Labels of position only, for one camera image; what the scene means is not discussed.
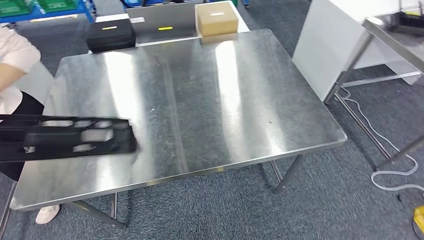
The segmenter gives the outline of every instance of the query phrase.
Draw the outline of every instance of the brown box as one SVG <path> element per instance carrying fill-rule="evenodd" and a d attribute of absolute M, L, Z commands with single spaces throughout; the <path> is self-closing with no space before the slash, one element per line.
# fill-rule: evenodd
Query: brown box
<path fill-rule="evenodd" d="M 202 37 L 237 33 L 239 19 L 228 2 L 197 5 L 196 11 Z"/>

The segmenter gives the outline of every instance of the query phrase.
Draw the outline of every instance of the black pants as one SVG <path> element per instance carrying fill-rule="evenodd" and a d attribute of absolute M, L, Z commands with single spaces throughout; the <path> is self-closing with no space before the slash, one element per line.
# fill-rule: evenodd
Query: black pants
<path fill-rule="evenodd" d="M 31 95 L 22 92 L 22 102 L 16 108 L 12 114 L 18 115 L 41 115 L 43 114 L 44 105 L 41 104 L 37 99 Z M 4 120 L 0 122 L 0 125 L 13 125 L 13 126 L 31 126 L 36 125 L 37 122 L 28 122 L 28 121 L 9 121 Z M 25 138 L 25 133 L 20 134 L 11 133 L 11 132 L 2 132 L 0 133 L 0 144 L 1 142 L 23 142 Z M 11 163 L 0 163 L 0 172 L 8 176 L 9 178 L 18 181 L 21 176 L 22 169 L 24 168 L 24 162 L 11 162 Z"/>

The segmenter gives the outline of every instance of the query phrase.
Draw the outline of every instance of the white sticker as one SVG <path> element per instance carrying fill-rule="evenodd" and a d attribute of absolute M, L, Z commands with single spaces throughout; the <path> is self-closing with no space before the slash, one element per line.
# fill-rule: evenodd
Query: white sticker
<path fill-rule="evenodd" d="M 135 18 L 130 18 L 129 19 L 131 21 L 132 24 L 137 24 L 137 23 L 144 23 L 145 22 L 145 18 L 144 17 L 135 17 Z"/>
<path fill-rule="evenodd" d="M 210 15 L 211 16 L 221 16 L 221 15 L 225 15 L 225 13 L 222 12 L 222 11 L 219 11 L 219 12 L 212 12 Z"/>

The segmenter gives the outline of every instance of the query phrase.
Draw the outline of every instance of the black box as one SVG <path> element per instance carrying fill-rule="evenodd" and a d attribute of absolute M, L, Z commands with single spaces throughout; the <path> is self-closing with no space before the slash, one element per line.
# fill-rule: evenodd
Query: black box
<path fill-rule="evenodd" d="M 87 46 L 93 53 L 133 48 L 136 33 L 129 19 L 93 23 L 89 29 Z"/>
<path fill-rule="evenodd" d="M 391 16 L 390 30 L 395 33 L 424 36 L 424 17 L 397 12 Z"/>

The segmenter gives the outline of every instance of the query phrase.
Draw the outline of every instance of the green bin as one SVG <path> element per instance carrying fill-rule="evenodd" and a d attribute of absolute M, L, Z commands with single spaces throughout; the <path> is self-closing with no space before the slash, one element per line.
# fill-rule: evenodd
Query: green bin
<path fill-rule="evenodd" d="M 33 6 L 33 0 L 0 0 L 0 18 L 29 14 Z"/>
<path fill-rule="evenodd" d="M 74 10 L 80 0 L 37 0 L 46 13 Z"/>

